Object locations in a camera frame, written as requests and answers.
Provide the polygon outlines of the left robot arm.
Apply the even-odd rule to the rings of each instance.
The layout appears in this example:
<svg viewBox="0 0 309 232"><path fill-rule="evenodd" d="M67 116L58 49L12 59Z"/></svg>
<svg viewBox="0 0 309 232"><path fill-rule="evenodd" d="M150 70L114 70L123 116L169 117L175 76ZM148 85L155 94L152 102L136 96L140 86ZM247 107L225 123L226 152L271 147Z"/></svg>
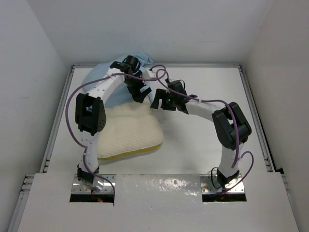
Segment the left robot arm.
<svg viewBox="0 0 309 232"><path fill-rule="evenodd" d="M140 61L127 56L122 62L113 62L106 75L96 81L95 86L86 93L79 93L75 104L75 123L86 142L83 158L78 165L78 179L88 185L95 185L98 179L98 133L107 122L105 103L121 84L124 84L133 101L143 103L151 92L142 79Z"/></svg>

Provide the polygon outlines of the light blue pillowcase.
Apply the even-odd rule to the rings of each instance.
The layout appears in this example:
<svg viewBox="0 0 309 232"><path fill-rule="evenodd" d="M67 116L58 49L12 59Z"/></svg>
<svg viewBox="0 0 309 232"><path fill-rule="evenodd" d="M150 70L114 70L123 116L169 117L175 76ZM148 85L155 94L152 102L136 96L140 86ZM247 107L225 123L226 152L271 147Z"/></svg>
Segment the light blue pillowcase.
<svg viewBox="0 0 309 232"><path fill-rule="evenodd" d="M150 65L153 63L153 60L150 58L150 56L144 52L138 52L130 54L131 56L136 57L140 62L140 70L143 72L146 68L145 65ZM94 67L90 73L84 78L82 81L82 84L95 81L97 79L103 78L110 68L110 65L114 61L123 62L125 58L127 58L128 55L120 56L112 61L98 64L96 67ZM114 90L114 92L110 95L110 97L107 99L105 103L106 108L110 108L113 106L121 105L127 102L133 101L133 98L131 94L129 93L127 89L127 85L125 83L122 83L117 87L117 89Z"/></svg>

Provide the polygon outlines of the cream yellow-edged pillow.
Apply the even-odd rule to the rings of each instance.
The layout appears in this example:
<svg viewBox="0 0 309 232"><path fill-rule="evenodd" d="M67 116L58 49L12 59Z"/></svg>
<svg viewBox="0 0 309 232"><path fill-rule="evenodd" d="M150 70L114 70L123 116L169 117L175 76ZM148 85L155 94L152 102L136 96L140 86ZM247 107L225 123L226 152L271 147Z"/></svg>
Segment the cream yellow-edged pillow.
<svg viewBox="0 0 309 232"><path fill-rule="evenodd" d="M149 98L107 108L106 116L107 123L98 138L98 160L150 152L163 143L163 131Z"/></svg>

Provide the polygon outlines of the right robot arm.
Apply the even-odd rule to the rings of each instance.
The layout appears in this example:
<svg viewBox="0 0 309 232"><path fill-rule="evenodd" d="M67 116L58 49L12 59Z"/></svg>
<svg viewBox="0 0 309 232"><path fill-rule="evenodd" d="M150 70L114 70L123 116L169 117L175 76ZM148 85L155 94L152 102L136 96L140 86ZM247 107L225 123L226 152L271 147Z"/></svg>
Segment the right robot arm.
<svg viewBox="0 0 309 232"><path fill-rule="evenodd" d="M180 111L209 120L214 124L222 154L217 169L217 181L221 188L239 174L238 161L241 146L247 142L252 128L236 102L200 100L188 95L180 80L167 81L165 89L157 89L151 105L153 109Z"/></svg>

